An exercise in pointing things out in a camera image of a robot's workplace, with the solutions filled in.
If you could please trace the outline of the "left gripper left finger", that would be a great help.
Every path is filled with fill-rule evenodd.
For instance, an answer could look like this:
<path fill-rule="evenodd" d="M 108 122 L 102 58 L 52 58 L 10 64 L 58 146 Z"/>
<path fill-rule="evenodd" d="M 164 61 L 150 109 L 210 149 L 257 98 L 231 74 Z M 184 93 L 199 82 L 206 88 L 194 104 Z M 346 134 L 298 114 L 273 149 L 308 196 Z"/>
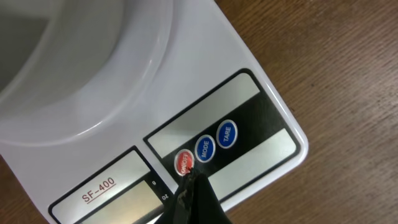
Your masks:
<path fill-rule="evenodd" d="M 174 199 L 155 224 L 187 224 L 190 222 L 196 175 L 183 177 Z"/>

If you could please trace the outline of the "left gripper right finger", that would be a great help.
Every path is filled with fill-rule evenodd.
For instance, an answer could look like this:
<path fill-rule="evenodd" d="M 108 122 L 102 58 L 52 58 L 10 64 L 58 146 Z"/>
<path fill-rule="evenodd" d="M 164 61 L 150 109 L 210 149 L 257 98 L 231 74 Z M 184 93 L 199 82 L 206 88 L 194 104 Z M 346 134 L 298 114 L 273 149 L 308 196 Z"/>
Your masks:
<path fill-rule="evenodd" d="M 223 211 L 205 174 L 194 172 L 193 202 L 190 214 L 192 224 L 232 224 Z"/>

